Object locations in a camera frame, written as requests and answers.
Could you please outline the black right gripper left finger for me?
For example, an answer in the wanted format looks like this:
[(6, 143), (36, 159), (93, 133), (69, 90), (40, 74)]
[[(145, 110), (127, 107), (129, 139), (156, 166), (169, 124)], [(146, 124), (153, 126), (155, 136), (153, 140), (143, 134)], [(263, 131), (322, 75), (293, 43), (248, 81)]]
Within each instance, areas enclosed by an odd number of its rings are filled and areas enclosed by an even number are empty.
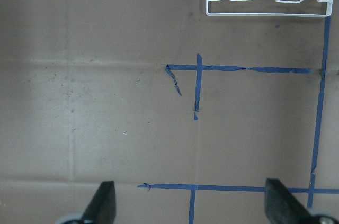
[(116, 194), (114, 181), (104, 181), (81, 216), (81, 223), (114, 223)]

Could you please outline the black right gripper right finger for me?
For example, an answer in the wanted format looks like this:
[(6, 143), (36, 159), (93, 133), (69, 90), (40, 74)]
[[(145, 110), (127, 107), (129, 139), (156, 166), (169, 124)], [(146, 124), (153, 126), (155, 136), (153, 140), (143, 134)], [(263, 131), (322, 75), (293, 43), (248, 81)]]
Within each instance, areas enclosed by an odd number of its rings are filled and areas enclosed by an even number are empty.
[(318, 223), (318, 218), (312, 216), (279, 179), (266, 179), (264, 195), (264, 211), (270, 223)]

